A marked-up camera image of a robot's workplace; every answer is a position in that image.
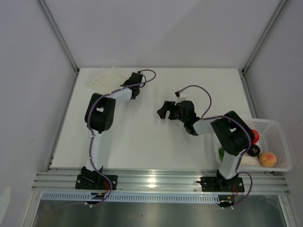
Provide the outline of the clear zip top bag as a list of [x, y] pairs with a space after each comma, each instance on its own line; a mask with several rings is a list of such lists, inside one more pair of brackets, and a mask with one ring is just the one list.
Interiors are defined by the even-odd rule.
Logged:
[[119, 67], [94, 69], [85, 80], [86, 85], [98, 93], [110, 92], [120, 87], [127, 73]]

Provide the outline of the green leafy vegetable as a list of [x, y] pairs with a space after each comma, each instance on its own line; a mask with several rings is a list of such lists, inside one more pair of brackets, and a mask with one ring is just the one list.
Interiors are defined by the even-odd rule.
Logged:
[[221, 162], [223, 161], [224, 153], [225, 153], [225, 150], [223, 148], [219, 148], [218, 157]]

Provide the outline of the red tomato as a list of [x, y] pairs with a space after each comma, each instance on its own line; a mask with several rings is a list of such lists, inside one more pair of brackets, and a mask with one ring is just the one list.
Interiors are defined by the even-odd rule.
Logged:
[[252, 130], [254, 134], [254, 140], [251, 142], [252, 144], [256, 144], [259, 141], [259, 133], [256, 130]]

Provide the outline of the white radish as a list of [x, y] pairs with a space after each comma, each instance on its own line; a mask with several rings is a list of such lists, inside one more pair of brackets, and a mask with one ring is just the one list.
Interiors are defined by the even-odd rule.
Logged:
[[241, 159], [240, 166], [260, 166], [260, 163], [256, 157], [244, 155]]

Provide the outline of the dark purple fruit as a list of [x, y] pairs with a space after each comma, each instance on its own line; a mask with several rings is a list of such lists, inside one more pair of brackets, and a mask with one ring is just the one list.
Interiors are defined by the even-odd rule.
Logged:
[[261, 150], [258, 145], [252, 144], [250, 149], [247, 151], [247, 154], [251, 157], [258, 157], [261, 153]]

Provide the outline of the orange peach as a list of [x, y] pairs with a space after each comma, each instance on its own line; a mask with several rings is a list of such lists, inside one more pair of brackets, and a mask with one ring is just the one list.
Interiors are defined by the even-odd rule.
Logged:
[[272, 152], [263, 152], [259, 155], [258, 160], [262, 167], [272, 168], [277, 163], [277, 157]]

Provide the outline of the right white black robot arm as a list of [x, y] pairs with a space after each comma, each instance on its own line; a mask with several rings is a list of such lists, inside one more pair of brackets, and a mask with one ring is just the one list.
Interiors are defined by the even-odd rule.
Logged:
[[165, 101], [157, 110], [161, 119], [169, 113], [169, 120], [179, 120], [186, 132], [193, 136], [213, 133], [224, 149], [222, 163], [215, 176], [201, 177], [197, 183], [203, 192], [244, 192], [243, 180], [238, 169], [245, 152], [255, 139], [249, 126], [234, 112], [217, 117], [199, 118], [194, 104], [185, 100], [180, 103]]

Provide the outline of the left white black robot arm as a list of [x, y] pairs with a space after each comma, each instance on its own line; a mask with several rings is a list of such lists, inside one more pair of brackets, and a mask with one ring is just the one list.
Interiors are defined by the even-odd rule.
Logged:
[[141, 71], [133, 72], [119, 89], [106, 95], [94, 93], [91, 96], [85, 114], [85, 123], [92, 133], [89, 158], [77, 176], [76, 189], [105, 191], [116, 189], [117, 176], [102, 173], [101, 156], [106, 150], [105, 133], [113, 124], [116, 106], [136, 99], [140, 94], [140, 88], [145, 84], [143, 81], [145, 78]]

